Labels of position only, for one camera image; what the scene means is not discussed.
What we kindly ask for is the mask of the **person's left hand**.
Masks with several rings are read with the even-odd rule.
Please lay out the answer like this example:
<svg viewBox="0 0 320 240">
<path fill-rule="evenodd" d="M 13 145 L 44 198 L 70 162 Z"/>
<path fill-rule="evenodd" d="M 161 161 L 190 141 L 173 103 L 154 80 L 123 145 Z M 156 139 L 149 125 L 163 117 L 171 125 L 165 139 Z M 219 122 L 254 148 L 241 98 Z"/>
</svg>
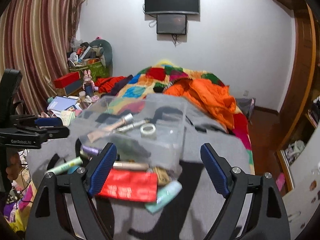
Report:
<svg viewBox="0 0 320 240">
<path fill-rule="evenodd" d="M 16 180 L 22 170 L 20 155 L 15 153 L 10 158 L 10 165 L 7 167 L 6 172 L 10 181 Z"/>
</svg>

